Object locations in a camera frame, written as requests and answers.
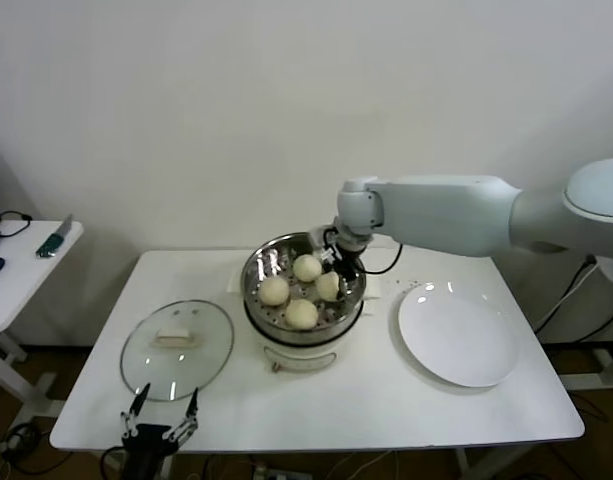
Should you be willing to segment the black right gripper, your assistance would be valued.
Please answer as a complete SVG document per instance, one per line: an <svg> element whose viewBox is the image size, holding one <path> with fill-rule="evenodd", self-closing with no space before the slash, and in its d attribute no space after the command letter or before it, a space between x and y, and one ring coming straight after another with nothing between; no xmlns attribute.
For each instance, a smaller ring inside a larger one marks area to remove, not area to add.
<svg viewBox="0 0 613 480"><path fill-rule="evenodd" d="M329 247L321 249L320 259L323 263L332 265L332 270L338 275L337 300L357 300L360 297L356 273L366 272L360 257L368 245L368 235L347 235L340 232L328 234Z"/></svg>

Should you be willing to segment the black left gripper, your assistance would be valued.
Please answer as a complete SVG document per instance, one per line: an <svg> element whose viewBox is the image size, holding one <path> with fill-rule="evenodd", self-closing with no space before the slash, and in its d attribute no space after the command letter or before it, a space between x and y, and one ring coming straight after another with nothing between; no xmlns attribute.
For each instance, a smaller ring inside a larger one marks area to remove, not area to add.
<svg viewBox="0 0 613 480"><path fill-rule="evenodd" d="M161 470L164 460L179 449L178 441L187 441L198 428L198 393L195 388L189 401L185 417L165 438L170 430L166 425L138 424L144 403L148 399L151 384L141 388L133 399L129 409L120 416L124 424L122 434L126 460L123 478L126 480L153 480Z"/></svg>

